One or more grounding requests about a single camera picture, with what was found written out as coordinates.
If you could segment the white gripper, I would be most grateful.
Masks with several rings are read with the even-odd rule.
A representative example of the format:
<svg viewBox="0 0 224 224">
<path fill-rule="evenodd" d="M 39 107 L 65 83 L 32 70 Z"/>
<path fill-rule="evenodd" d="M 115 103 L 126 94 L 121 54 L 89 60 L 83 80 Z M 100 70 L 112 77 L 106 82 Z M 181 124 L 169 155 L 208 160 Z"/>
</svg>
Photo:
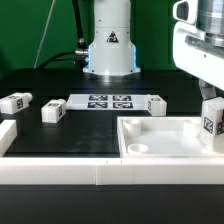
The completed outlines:
<svg viewBox="0 0 224 224">
<path fill-rule="evenodd" d="M 216 97 L 215 87 L 224 91 L 224 49 L 206 43 L 204 36 L 193 25 L 177 22 L 173 31 L 173 59 L 178 68 L 201 79 L 200 92 L 208 100 Z"/>
</svg>

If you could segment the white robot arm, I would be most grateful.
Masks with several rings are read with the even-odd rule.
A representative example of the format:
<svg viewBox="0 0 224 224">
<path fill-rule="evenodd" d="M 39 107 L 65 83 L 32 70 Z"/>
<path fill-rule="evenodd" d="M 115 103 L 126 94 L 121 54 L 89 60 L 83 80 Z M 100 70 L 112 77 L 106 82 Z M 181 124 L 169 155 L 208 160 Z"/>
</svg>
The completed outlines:
<svg viewBox="0 0 224 224">
<path fill-rule="evenodd" d="M 95 36 L 83 72 L 105 82 L 138 73 L 130 40 L 130 0 L 94 0 Z M 173 5 L 173 59 L 197 77 L 201 93 L 224 91 L 224 0 L 179 0 Z"/>
</svg>

